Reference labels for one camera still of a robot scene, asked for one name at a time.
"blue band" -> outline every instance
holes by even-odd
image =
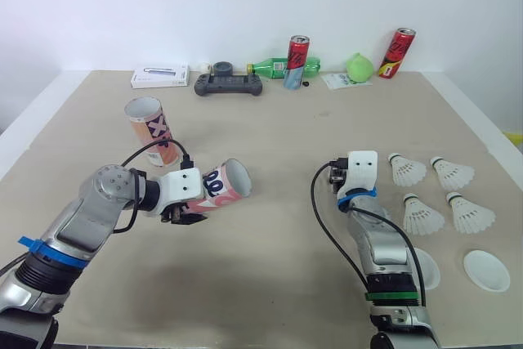
[[[83,269],[85,266],[89,264],[88,261],[83,261],[82,259],[77,259],[76,257],[70,257],[69,255],[65,255],[64,253],[61,253],[60,251],[57,251],[54,248],[49,247],[40,239],[32,240],[28,237],[22,236],[20,240],[18,240],[18,243],[29,248],[30,253],[40,253],[45,257],[49,257],[53,261],[57,261],[68,266],[76,267],[78,269]]]
[[[365,192],[358,192],[356,194],[350,194],[348,196],[345,196],[341,199],[337,200],[337,206],[340,207],[342,204],[348,202],[352,198],[355,198],[356,196],[376,196],[378,192],[376,191],[376,187],[374,187],[371,191],[365,191]]]

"printed paper cup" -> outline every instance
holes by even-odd
[[[125,105],[125,114],[143,146],[160,139],[172,139],[171,131],[163,114],[160,101],[153,97],[140,97]],[[149,161],[163,167],[175,163],[178,149],[172,143],[164,142],[147,150]]]
[[[204,198],[187,202],[183,212],[202,213],[232,204],[250,196],[251,189],[251,178],[245,166],[237,159],[228,159],[203,175]]]

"white backdrop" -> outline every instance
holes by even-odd
[[[418,31],[403,70],[445,71],[504,130],[523,129],[523,0],[0,0],[0,59],[47,83],[58,69],[133,69],[156,61],[250,61],[285,56],[311,37],[323,70],[355,51],[378,65],[401,26]],[[29,100],[42,86],[6,83]],[[0,127],[4,118],[0,117]]]

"small box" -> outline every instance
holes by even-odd
[[[140,67],[131,78],[133,89],[148,87],[175,87],[189,84],[188,65],[169,65],[168,67]]]

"table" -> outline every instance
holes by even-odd
[[[427,305],[442,345],[523,342],[523,195],[421,74],[373,78],[372,87],[334,92],[321,78],[298,91],[264,81],[259,97],[200,97],[192,87],[132,90],[131,76],[92,72],[0,181],[1,266],[24,251],[18,238],[42,234],[86,177],[140,147],[123,113],[134,97],[162,101],[175,138],[203,171],[230,157],[245,164],[253,194],[188,227],[139,215],[132,231],[108,240],[73,287],[58,315],[57,342],[368,347],[375,330],[364,289],[315,222],[309,200],[315,170],[348,150],[378,151],[378,198],[397,223],[407,192],[446,217],[434,235],[411,236],[440,268]],[[414,187],[392,183],[387,156],[395,151],[427,166],[435,155],[472,165],[476,177],[463,196],[494,210],[494,225],[459,234],[430,168]],[[145,157],[133,163],[152,174],[167,171]],[[325,177],[317,194],[320,213],[356,257]],[[123,213],[121,222],[128,218]],[[512,279],[506,293],[487,293],[468,279],[463,257],[476,248],[505,263]]]

